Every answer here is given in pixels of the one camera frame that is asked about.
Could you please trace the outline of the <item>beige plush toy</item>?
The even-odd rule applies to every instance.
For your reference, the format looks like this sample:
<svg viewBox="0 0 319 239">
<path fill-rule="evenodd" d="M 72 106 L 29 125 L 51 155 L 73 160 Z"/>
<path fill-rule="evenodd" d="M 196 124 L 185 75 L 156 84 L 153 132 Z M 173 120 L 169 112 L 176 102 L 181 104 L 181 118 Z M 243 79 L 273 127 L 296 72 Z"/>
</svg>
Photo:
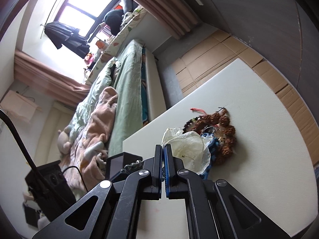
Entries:
<svg viewBox="0 0 319 239">
<path fill-rule="evenodd" d="M 72 126 L 68 125 L 63 131 L 58 130 L 57 147 L 61 154 L 67 155 L 71 150 L 70 132 Z"/>
</svg>

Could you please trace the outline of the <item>beige cloth on wall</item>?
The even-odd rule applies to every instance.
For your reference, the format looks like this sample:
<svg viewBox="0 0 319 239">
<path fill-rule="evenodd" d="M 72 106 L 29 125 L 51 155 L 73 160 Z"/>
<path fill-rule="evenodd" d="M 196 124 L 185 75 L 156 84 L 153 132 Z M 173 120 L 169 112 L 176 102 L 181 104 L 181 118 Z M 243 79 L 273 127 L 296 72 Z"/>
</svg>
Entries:
<svg viewBox="0 0 319 239">
<path fill-rule="evenodd" d="M 30 122 L 35 112 L 42 109 L 25 96 L 9 90 L 1 101 L 1 108 L 7 111 L 12 117 L 24 122 Z"/>
</svg>

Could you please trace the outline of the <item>pink fleece blanket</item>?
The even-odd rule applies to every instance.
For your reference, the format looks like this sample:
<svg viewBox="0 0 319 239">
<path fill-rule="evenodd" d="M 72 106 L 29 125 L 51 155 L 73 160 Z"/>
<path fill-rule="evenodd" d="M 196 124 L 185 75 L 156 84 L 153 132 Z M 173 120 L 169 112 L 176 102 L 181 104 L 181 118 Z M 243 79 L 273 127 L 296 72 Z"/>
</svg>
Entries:
<svg viewBox="0 0 319 239">
<path fill-rule="evenodd" d="M 86 193 L 105 178 L 106 144 L 114 127 L 117 99 L 116 90 L 110 86 L 101 92 L 88 123 L 62 158 L 61 168 L 72 190 Z"/>
</svg>

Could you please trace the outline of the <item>grey pillow on sill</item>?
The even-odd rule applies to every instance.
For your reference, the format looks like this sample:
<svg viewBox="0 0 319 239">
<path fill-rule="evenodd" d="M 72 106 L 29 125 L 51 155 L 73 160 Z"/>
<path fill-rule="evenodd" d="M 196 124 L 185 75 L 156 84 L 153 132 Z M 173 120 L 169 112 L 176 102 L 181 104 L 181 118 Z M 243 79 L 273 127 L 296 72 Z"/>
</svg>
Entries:
<svg viewBox="0 0 319 239">
<path fill-rule="evenodd" d="M 121 2 L 123 3 L 124 14 L 127 12 L 134 12 L 138 7 L 138 4 L 134 0 L 121 0 Z"/>
</svg>

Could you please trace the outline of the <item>black jewelry box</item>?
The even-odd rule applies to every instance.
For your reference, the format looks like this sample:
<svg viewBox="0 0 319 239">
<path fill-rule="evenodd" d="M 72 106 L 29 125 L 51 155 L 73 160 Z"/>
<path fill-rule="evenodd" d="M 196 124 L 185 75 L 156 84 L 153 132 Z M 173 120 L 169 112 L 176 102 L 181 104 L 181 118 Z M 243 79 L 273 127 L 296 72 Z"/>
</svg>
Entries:
<svg viewBox="0 0 319 239">
<path fill-rule="evenodd" d="M 107 158 L 105 179 L 113 183 L 125 180 L 142 166 L 142 160 L 142 157 L 127 152 Z"/>
</svg>

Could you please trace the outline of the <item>hanging dark clothes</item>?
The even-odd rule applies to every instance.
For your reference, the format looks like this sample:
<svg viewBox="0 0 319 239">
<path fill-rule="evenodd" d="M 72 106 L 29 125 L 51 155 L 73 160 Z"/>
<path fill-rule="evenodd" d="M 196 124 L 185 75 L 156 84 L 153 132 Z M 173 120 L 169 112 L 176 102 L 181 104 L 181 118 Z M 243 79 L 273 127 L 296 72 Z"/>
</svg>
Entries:
<svg viewBox="0 0 319 239">
<path fill-rule="evenodd" d="M 90 51 L 87 39 L 81 36 L 80 30 L 75 27 L 54 21 L 45 25 L 44 33 L 57 49 L 65 46 L 82 59 L 84 59 Z"/>
</svg>

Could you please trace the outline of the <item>orange box on sill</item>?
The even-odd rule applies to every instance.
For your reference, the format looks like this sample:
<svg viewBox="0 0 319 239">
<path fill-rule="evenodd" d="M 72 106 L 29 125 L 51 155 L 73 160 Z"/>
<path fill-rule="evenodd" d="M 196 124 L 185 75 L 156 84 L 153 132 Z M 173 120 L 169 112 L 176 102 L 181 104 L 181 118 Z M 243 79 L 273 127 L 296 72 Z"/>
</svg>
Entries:
<svg viewBox="0 0 319 239">
<path fill-rule="evenodd" d="M 100 50 L 102 50 L 102 49 L 104 48 L 105 44 L 104 44 L 104 42 L 103 42 L 102 40 L 99 39 L 99 40 L 96 42 L 96 46 L 97 46 Z"/>
</svg>

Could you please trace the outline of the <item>light green quilt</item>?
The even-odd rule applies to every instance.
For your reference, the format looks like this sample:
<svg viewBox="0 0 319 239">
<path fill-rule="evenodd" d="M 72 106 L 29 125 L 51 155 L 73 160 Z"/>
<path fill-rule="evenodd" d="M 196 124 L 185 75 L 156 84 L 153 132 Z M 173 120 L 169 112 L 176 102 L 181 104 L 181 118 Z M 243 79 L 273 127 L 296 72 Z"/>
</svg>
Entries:
<svg viewBox="0 0 319 239">
<path fill-rule="evenodd" d="M 111 68 L 114 65 L 121 67 L 121 63 L 116 57 L 112 57 L 107 63 L 103 63 L 99 60 L 90 72 L 90 77 L 87 81 L 91 84 L 91 88 L 84 100 L 78 104 L 70 122 L 72 126 L 69 135 L 71 143 L 75 142 L 80 132 L 87 125 L 102 91 L 113 82 L 114 77 L 111 76 Z"/>
</svg>

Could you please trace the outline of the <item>patterned window seat cushion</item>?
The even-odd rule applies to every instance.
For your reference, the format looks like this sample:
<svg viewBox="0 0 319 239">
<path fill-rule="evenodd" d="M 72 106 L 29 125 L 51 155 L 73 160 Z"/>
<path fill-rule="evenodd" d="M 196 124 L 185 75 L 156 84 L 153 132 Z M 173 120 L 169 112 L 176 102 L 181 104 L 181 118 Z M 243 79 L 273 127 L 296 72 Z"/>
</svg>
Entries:
<svg viewBox="0 0 319 239">
<path fill-rule="evenodd" d="M 84 72 L 84 81 L 86 85 L 91 85 L 98 74 L 101 72 L 102 67 L 113 57 L 116 57 L 120 47 L 124 44 L 129 33 L 138 26 L 139 22 L 146 15 L 147 11 L 139 5 L 133 12 L 124 14 L 119 33 L 114 36 L 111 35 L 106 42 L 99 40 L 102 47 L 98 48 L 97 52 L 92 56 L 90 66 Z"/>
</svg>

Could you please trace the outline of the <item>pink curtain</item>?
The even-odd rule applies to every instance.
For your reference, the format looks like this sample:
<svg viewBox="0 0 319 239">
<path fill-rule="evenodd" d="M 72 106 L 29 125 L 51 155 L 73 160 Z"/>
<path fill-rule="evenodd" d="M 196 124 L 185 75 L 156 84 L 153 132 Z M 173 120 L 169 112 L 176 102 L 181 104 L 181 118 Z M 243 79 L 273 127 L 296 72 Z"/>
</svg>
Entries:
<svg viewBox="0 0 319 239">
<path fill-rule="evenodd" d="M 20 50 L 14 55 L 14 79 L 72 107 L 82 102 L 90 91 L 89 85 L 58 73 Z"/>
<path fill-rule="evenodd" d="M 180 39 L 200 24 L 200 19 L 184 0 L 134 0 L 175 39 Z"/>
</svg>

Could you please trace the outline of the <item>flattened cardboard on floor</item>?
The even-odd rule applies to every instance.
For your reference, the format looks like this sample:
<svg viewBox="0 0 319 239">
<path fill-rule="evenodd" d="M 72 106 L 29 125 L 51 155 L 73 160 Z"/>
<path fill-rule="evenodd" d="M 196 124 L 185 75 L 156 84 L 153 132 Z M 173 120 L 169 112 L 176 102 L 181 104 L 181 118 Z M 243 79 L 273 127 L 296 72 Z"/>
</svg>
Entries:
<svg viewBox="0 0 319 239">
<path fill-rule="evenodd" d="M 172 63 L 187 96 L 236 59 L 244 61 L 271 88 L 298 127 L 314 166 L 318 165 L 318 123 L 296 89 L 255 50 L 217 30 Z"/>
</svg>

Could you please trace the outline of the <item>pink curtain right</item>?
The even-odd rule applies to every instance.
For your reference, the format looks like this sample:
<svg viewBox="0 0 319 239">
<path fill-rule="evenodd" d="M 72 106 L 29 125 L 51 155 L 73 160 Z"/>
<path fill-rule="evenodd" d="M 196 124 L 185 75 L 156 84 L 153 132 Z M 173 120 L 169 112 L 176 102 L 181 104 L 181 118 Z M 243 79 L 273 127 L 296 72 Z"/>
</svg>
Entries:
<svg viewBox="0 0 319 239">
<path fill-rule="evenodd" d="M 175 39 L 180 39 L 200 24 L 200 19 L 184 0 L 134 0 Z"/>
</svg>

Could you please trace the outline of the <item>pink curtain left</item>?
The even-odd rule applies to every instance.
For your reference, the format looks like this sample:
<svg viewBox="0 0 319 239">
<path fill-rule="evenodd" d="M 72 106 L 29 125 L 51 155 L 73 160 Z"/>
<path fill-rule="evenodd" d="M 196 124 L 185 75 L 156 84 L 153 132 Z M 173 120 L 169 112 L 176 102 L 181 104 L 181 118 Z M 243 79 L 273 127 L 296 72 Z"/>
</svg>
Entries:
<svg viewBox="0 0 319 239">
<path fill-rule="evenodd" d="M 72 107 L 82 102 L 90 91 L 89 85 L 58 73 L 20 50 L 14 55 L 14 79 Z"/>
</svg>

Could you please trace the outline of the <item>black bag on sill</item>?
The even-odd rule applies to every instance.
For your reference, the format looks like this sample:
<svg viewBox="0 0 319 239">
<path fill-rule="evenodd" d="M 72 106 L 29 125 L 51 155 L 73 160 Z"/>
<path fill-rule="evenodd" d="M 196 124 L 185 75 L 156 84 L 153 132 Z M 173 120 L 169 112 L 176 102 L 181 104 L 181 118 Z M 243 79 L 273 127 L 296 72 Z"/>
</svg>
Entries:
<svg viewBox="0 0 319 239">
<path fill-rule="evenodd" d="M 122 16 L 124 15 L 123 9 L 115 9 L 109 11 L 104 16 L 104 23 L 110 27 L 111 34 L 116 36 L 120 32 L 122 24 Z"/>
</svg>

